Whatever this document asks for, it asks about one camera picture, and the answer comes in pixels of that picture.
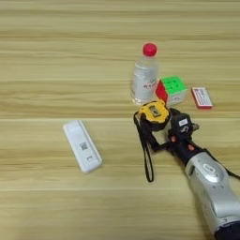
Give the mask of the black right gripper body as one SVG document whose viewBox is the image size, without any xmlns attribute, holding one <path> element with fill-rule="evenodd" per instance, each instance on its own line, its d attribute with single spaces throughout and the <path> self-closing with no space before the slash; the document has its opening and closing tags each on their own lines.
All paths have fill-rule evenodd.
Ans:
<svg viewBox="0 0 240 240">
<path fill-rule="evenodd" d="M 180 138 L 176 135 L 168 135 L 166 139 L 170 143 L 169 150 L 182 161 L 184 166 L 188 165 L 191 158 L 203 152 L 203 149 L 192 141 L 191 136 Z"/>
</svg>

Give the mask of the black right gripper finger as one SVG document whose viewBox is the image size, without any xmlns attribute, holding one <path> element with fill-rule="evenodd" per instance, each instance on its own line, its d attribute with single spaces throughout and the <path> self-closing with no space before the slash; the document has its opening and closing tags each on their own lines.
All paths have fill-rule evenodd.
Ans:
<svg viewBox="0 0 240 240">
<path fill-rule="evenodd" d="M 170 108 L 171 126 L 176 132 L 192 132 L 200 128 L 198 124 L 191 121 L 187 113 L 180 112 L 174 108 Z"/>
<path fill-rule="evenodd" d="M 153 133 L 163 130 L 169 123 L 170 117 L 167 117 L 166 120 L 162 123 L 158 121 L 149 121 L 146 119 L 144 113 L 140 116 L 140 127 L 142 129 L 142 135 L 146 143 L 151 146 L 151 149 L 154 152 L 166 149 L 170 144 L 168 142 L 159 143 L 154 137 Z"/>
</svg>

